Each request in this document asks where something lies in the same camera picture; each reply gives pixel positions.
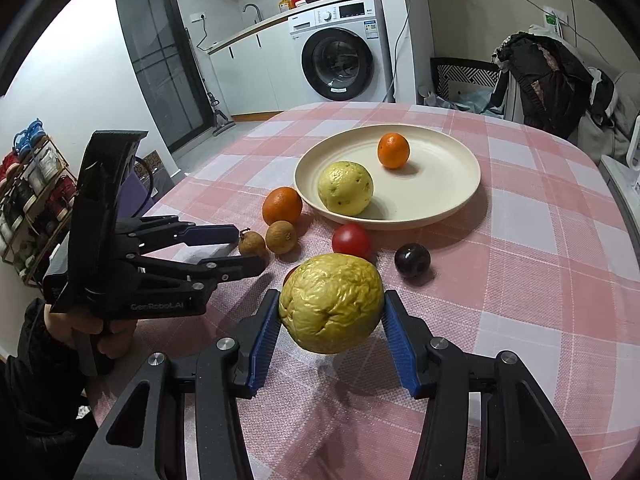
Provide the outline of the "left hand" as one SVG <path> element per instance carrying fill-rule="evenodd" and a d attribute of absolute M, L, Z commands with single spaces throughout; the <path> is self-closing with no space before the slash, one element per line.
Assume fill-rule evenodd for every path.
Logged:
<path fill-rule="evenodd" d="M 44 306 L 43 318 L 51 336 L 70 348 L 75 347 L 74 333 L 98 335 L 98 350 L 110 359 L 119 359 L 129 351 L 138 325 L 137 320 L 112 321 L 108 326 L 111 333 L 102 335 L 104 322 L 99 318 L 81 309 L 56 313 L 50 304 Z"/>

